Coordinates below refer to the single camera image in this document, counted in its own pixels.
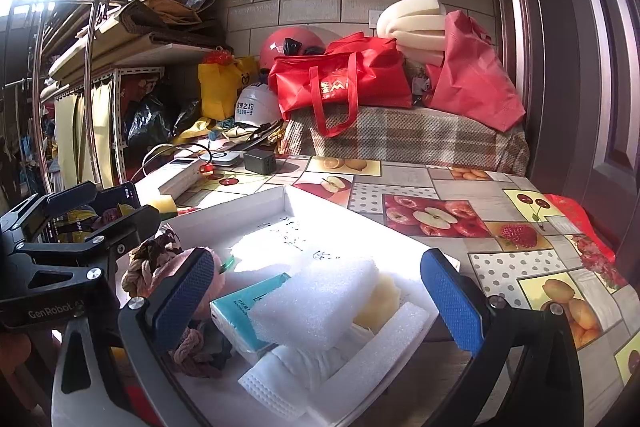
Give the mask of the person's left hand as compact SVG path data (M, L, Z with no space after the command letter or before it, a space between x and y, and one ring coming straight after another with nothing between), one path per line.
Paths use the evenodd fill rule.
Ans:
M0 335L0 369L3 376L11 376L17 366L25 363L32 352L32 343L26 334Z

